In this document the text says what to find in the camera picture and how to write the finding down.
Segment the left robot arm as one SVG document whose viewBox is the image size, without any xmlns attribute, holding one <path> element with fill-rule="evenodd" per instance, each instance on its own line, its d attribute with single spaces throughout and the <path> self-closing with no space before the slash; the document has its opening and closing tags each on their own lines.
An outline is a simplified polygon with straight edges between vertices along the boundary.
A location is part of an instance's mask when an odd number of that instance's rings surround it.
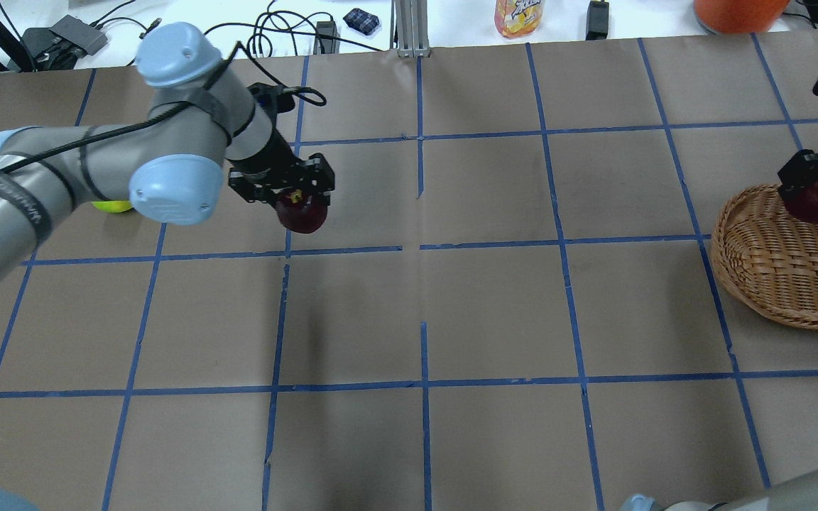
<svg viewBox="0 0 818 511">
<path fill-rule="evenodd" d="M 276 126 L 277 98 L 302 87 L 244 85 L 190 23 L 143 39 L 136 69 L 156 93 L 133 125 L 0 132 L 0 282 L 82 204 L 127 201 L 159 223 L 200 224 L 222 187 L 275 208 L 296 233 L 327 219 L 337 179 L 321 154 L 298 158 Z"/>
</svg>

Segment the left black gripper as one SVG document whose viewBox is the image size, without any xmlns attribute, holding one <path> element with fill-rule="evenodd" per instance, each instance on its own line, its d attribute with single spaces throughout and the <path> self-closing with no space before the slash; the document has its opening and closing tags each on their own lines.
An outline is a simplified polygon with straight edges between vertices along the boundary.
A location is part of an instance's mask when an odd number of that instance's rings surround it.
<svg viewBox="0 0 818 511">
<path fill-rule="evenodd" d="M 227 148 L 231 170 L 239 172 L 244 183 L 249 183 L 252 188 L 246 191 L 239 185 L 231 184 L 230 187 L 247 202 L 273 206 L 279 191 L 298 189 L 315 195 L 325 206 L 330 206 L 335 189 L 335 173 L 327 159 L 322 154 L 298 158 L 276 128 L 277 116 L 292 111 L 296 97 L 308 101 L 304 96 L 314 94 L 318 100 L 310 101 L 313 106 L 326 106 L 327 98 L 312 87 L 253 83 L 247 90 L 254 100 L 253 113 L 233 142 L 244 142 L 246 135 L 256 130 L 259 113 L 269 120 L 269 135 L 266 139 L 260 137 L 256 142 L 248 143 L 244 149 Z"/>
</svg>

